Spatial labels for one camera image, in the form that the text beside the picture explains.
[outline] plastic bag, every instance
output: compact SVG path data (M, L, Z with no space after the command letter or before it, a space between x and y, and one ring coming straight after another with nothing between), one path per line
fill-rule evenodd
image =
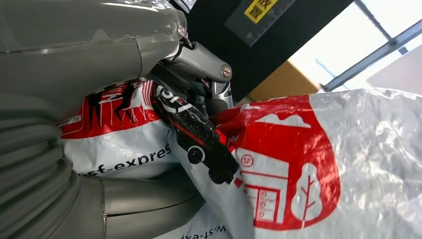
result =
M160 87L156 97L171 150L233 238L422 238L420 97L270 99L217 115L217 129Z
M85 98L78 114L59 124L64 153L85 176L151 178L179 163L168 126L151 105L152 81L133 81Z

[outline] gray hose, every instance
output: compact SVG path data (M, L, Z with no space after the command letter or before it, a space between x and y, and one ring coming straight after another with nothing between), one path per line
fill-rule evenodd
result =
M0 102L0 238L46 238L72 208L79 177L62 159L61 131L44 102Z
M79 177L51 112L0 94L0 239L151 239L204 204L181 168L157 180Z

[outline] sticker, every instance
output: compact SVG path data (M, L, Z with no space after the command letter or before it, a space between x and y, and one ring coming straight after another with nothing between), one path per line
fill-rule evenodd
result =
M278 0L255 0L245 11L245 15L257 24Z

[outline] sf logo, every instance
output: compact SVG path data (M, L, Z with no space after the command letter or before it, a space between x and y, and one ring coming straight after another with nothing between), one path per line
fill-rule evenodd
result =
M249 154L245 154L244 156L242 156L242 158L240 159L240 163L242 164L242 166L244 167L251 167L253 165L253 157L252 155Z

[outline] gray robot arm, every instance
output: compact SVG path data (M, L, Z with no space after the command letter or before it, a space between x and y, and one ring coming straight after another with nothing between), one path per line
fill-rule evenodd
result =
M54 125L86 95L143 77L162 59L226 86L215 95L227 92L228 80L213 78L221 68L184 57L179 26L165 0L0 0L0 238L147 239L199 210L204 201L183 173L80 177L63 159Z

